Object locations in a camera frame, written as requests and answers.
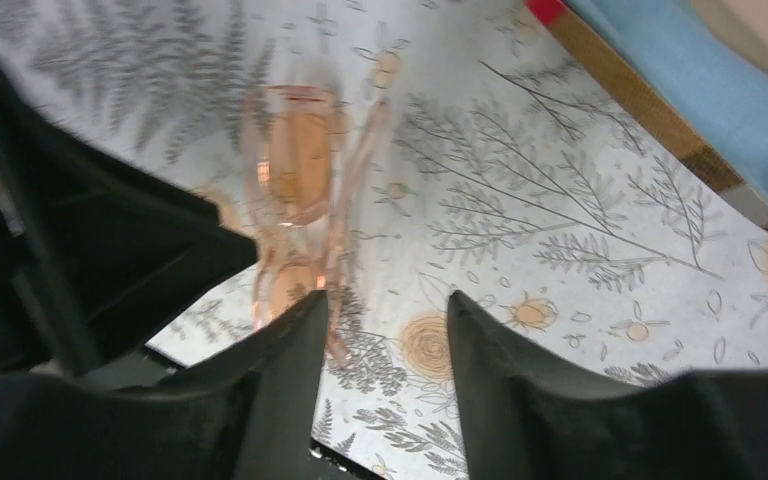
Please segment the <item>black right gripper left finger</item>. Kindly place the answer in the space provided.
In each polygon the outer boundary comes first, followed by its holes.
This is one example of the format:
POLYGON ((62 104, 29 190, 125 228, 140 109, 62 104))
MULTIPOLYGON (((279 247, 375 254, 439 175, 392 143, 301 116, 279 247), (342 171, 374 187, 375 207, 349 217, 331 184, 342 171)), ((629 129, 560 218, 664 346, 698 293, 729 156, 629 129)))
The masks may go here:
POLYGON ((316 290, 151 386, 0 374, 0 479, 301 479, 327 330, 316 290))

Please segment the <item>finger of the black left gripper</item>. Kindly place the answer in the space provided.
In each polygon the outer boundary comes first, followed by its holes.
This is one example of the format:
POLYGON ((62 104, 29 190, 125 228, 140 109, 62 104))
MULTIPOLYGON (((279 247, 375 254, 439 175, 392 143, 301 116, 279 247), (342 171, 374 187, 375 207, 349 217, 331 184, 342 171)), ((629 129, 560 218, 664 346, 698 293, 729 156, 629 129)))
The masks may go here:
POLYGON ((256 259, 213 204, 52 125, 0 69, 0 371, 97 369, 256 259))

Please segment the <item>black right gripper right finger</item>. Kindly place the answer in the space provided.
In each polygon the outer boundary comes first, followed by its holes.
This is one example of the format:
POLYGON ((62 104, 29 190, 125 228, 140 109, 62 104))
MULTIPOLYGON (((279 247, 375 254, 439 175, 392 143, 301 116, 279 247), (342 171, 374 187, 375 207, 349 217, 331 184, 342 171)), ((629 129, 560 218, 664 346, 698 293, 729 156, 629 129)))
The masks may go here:
POLYGON ((473 479, 768 479, 768 370, 638 387, 522 337, 463 292, 446 323, 473 479))

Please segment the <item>clear pink sunglasses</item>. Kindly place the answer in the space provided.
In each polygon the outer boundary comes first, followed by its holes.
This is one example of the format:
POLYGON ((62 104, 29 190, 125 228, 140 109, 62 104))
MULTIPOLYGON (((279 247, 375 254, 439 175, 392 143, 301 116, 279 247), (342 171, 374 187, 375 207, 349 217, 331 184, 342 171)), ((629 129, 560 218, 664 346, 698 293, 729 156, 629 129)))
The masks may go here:
POLYGON ((352 144, 338 95, 305 85, 256 87, 242 101, 244 192, 256 230, 258 269, 250 320, 267 326, 308 293, 327 295, 326 351, 351 358, 337 331, 352 198, 390 122, 376 95, 352 144))

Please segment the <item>plaid glasses case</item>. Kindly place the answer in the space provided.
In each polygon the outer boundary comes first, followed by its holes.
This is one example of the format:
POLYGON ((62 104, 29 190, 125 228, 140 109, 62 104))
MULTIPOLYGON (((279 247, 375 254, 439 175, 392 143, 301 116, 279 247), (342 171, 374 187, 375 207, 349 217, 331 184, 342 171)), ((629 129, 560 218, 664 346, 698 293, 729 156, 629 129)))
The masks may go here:
POLYGON ((702 183, 768 231, 768 201, 595 30, 573 1, 529 1, 527 10, 649 134, 702 183))

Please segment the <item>light blue cleaning cloth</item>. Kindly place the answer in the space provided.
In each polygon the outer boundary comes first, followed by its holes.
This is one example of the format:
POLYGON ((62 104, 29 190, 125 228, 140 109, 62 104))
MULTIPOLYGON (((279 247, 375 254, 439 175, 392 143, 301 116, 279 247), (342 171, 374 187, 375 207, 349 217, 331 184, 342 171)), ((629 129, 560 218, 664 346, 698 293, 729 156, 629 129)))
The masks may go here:
POLYGON ((575 13, 768 201, 768 74, 687 1, 573 1, 575 13))

